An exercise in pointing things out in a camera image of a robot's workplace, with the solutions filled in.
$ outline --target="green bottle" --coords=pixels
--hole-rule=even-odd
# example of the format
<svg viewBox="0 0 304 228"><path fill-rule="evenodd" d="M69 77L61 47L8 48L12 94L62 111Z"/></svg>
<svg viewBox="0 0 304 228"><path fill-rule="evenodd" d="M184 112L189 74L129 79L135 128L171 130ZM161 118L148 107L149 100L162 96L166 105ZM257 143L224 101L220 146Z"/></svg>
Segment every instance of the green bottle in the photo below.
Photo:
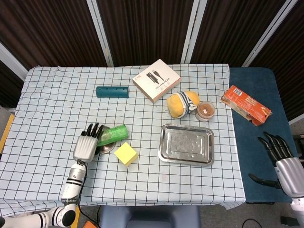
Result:
<svg viewBox="0 0 304 228"><path fill-rule="evenodd" d="M110 128L105 130L101 137L98 139L97 146L107 145L122 139L126 139L129 137L128 130L126 126L120 125L118 127Z"/></svg>

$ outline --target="dark curtain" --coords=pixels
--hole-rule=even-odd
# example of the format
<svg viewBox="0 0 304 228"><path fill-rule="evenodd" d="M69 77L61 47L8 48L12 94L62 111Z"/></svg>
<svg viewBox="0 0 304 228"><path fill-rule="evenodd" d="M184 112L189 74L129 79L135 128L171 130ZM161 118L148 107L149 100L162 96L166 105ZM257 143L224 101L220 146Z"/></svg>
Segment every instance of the dark curtain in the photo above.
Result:
<svg viewBox="0 0 304 228"><path fill-rule="evenodd" d="M304 1L300 0L254 59L273 70L288 120L304 113Z"/></svg>
<svg viewBox="0 0 304 228"><path fill-rule="evenodd" d="M0 41L34 66L106 66L86 0L1 0Z"/></svg>
<svg viewBox="0 0 304 228"><path fill-rule="evenodd" d="M2 107L17 107L23 81L0 61L0 105Z"/></svg>
<svg viewBox="0 0 304 228"><path fill-rule="evenodd" d="M98 0L115 66L179 64L193 0Z"/></svg>
<svg viewBox="0 0 304 228"><path fill-rule="evenodd" d="M285 0L208 0L191 63L241 67Z"/></svg>

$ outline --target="blue table surface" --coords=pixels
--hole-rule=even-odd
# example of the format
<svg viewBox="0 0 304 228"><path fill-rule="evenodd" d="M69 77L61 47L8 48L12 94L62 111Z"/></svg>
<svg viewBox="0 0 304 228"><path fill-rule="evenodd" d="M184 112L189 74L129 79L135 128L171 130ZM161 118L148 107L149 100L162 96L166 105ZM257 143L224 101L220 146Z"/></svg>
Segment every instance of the blue table surface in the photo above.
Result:
<svg viewBox="0 0 304 228"><path fill-rule="evenodd" d="M235 85L272 111L266 122L256 127L244 117L232 111L237 141L237 152L247 202L290 202L281 190L255 183L248 173L264 179L277 180L275 169L263 145L257 137L263 131L280 135L296 155L296 148L288 125L274 73L267 68L231 68L229 85Z"/></svg>

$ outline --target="checkered tablecloth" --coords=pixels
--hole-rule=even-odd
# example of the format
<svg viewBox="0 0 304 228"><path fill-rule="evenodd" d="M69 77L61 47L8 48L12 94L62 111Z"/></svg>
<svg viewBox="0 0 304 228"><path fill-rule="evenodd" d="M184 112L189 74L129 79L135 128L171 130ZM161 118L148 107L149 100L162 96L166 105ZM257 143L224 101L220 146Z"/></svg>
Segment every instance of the checkered tablecloth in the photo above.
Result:
<svg viewBox="0 0 304 228"><path fill-rule="evenodd" d="M125 124L129 139L88 164L81 204L210 205L235 207L245 201L231 109L220 101L228 89L226 64L173 65L181 83L152 104L132 83L146 66L35 67L28 72L0 162L0 213L49 209L60 203L72 154L90 124ZM97 98L97 86L129 86L129 98ZM216 107L209 122L190 114L172 119L166 99L197 92ZM215 135L211 166L165 163L158 158L163 124L210 128ZM139 154L129 167L114 151L128 142Z"/></svg>

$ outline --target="white robotic arm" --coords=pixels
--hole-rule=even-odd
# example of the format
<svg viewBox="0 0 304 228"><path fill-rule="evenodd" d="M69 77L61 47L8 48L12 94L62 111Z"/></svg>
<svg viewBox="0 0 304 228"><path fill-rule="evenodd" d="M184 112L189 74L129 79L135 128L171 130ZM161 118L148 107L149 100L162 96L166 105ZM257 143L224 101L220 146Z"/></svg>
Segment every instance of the white robotic arm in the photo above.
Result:
<svg viewBox="0 0 304 228"><path fill-rule="evenodd" d="M263 180L252 173L249 177L256 183L282 189L292 198L291 208L299 225L304 228L304 168L297 157L294 157L283 138L264 132L269 142L261 137L258 140L264 145L268 156L275 167L279 181Z"/></svg>
<svg viewBox="0 0 304 228"><path fill-rule="evenodd" d="M77 140L73 153L73 158L77 162L71 167L61 195L61 202L65 206L24 217L0 217L0 228L48 228L50 225L66 228L73 224L76 205L79 204L79 196L86 180L86 163L94 157L103 128L102 125L97 131L98 123L96 123L91 132L92 126L93 124L90 124L87 131L82 131Z"/></svg>

